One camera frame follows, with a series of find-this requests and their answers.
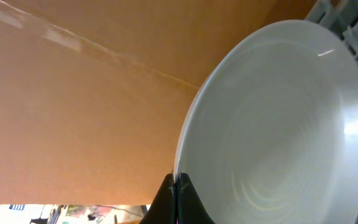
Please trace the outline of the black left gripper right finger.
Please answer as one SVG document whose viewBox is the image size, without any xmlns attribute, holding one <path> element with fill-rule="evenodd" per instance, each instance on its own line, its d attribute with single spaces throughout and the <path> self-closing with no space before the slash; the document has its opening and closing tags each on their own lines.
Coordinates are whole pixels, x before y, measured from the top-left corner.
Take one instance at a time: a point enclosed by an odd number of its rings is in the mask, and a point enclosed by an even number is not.
<svg viewBox="0 0 358 224">
<path fill-rule="evenodd" d="M 205 210 L 188 174 L 177 177 L 177 223 L 214 224 Z"/>
</svg>

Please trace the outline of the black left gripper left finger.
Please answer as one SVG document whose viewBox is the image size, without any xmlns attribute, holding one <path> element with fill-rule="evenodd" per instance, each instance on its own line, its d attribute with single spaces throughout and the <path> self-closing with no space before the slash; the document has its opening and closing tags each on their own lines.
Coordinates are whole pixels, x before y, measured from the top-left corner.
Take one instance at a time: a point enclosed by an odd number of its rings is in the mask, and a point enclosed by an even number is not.
<svg viewBox="0 0 358 224">
<path fill-rule="evenodd" d="M 176 224 L 177 196 L 173 174 L 167 174 L 140 224 Z"/>
</svg>

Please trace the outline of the white round plate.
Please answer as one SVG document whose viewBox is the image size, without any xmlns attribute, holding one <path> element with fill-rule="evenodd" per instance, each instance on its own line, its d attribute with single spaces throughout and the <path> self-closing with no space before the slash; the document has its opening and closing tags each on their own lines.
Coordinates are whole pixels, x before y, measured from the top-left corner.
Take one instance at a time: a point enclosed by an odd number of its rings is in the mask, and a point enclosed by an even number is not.
<svg viewBox="0 0 358 224">
<path fill-rule="evenodd" d="M 358 215 L 358 66 L 330 30 L 265 26 L 203 83 L 178 140 L 216 223 L 354 223 Z"/>
</svg>

